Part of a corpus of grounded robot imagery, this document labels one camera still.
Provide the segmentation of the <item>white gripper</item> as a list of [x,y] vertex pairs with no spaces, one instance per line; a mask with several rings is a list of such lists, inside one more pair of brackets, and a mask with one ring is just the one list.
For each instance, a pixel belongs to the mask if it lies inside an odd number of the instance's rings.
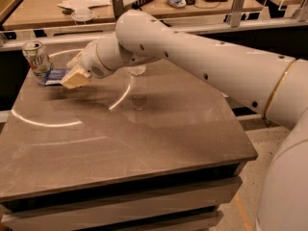
[[83,51],[73,57],[66,67],[70,70],[61,80],[61,85],[68,89],[87,85],[91,76],[102,79],[114,73],[99,59],[97,39],[90,42]]

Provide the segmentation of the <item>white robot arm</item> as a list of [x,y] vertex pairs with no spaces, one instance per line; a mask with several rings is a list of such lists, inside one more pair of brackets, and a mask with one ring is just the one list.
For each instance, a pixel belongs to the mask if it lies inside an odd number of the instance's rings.
[[152,15],[129,10],[113,33],[90,42],[68,63],[68,89],[125,66],[165,59],[289,129],[269,164],[256,231],[308,231],[308,62],[176,32]]

